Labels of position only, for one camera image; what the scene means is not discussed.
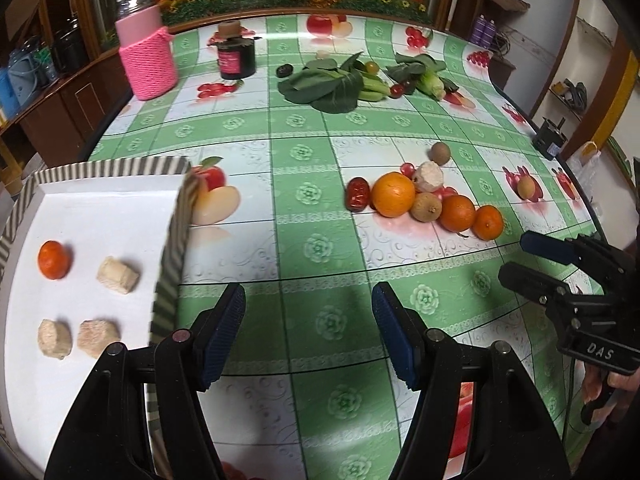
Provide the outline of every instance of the pink label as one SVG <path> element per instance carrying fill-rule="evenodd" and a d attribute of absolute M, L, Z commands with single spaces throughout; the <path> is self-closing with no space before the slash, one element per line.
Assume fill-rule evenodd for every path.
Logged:
<path fill-rule="evenodd" d="M 240 53 L 218 51 L 218 64 L 220 66 L 220 72 L 224 72 L 225 74 L 239 74 Z"/>

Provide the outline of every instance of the purple bottle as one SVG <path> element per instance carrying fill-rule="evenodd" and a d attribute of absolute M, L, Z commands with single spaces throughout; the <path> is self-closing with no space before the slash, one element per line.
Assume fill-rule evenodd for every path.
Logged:
<path fill-rule="evenodd" d="M 486 27 L 484 28 L 484 32 L 482 33 L 482 38 L 480 39 L 480 46 L 482 48 L 489 49 L 491 42 L 495 37 L 495 22 L 491 20 L 487 22 Z"/>
<path fill-rule="evenodd" d="M 482 33 L 484 32 L 486 23 L 486 19 L 482 14 L 476 18 L 474 21 L 474 30 L 471 32 L 471 37 L 469 37 L 469 41 L 471 43 L 480 45 L 480 40 L 482 39 Z"/>

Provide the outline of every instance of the blue gripper pad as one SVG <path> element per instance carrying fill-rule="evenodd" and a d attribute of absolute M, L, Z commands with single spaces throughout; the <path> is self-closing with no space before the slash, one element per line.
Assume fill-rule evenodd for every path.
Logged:
<path fill-rule="evenodd" d="M 535 254 L 559 264 L 576 265 L 578 263 L 578 256 L 570 243 L 533 231 L 522 234 L 520 247 L 526 253 Z"/>
<path fill-rule="evenodd" d="M 230 283 L 216 306 L 201 312 L 191 327 L 192 331 L 198 331 L 193 352 L 200 378 L 199 390 L 208 390 L 222 375 L 245 308 L 244 288 L 239 283 Z"/>
<path fill-rule="evenodd" d="M 379 282 L 371 293 L 371 307 L 389 357 L 399 379 L 419 389 L 424 342 L 391 285 Z"/>

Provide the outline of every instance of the kiwi fruit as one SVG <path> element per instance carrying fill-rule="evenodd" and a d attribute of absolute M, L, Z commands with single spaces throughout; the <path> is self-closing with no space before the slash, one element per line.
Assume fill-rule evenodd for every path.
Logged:
<path fill-rule="evenodd" d="M 451 160 L 451 150 L 444 142 L 436 142 L 429 151 L 429 158 L 438 166 L 444 166 Z"/>
<path fill-rule="evenodd" d="M 418 222 L 433 222 L 442 213 L 442 202 L 433 193 L 418 193 L 415 196 L 411 215 Z"/>
<path fill-rule="evenodd" d="M 520 177 L 518 181 L 518 195 L 523 200 L 529 200 L 536 193 L 536 183 L 529 175 Z"/>

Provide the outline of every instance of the human hand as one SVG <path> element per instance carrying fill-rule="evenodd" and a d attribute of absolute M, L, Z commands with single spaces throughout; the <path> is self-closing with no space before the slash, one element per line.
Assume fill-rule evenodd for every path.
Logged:
<path fill-rule="evenodd" d="M 640 368 L 630 376 L 610 372 L 607 377 L 607 383 L 609 386 L 621 390 L 622 394 L 618 397 L 618 401 L 611 406 L 595 410 L 593 412 L 593 420 L 604 420 L 611 412 L 614 412 L 614 420 L 619 420 L 624 416 L 640 386 Z M 601 369 L 585 363 L 584 380 L 582 381 L 582 400 L 585 404 L 591 400 L 595 400 L 600 396 L 601 391 Z"/>

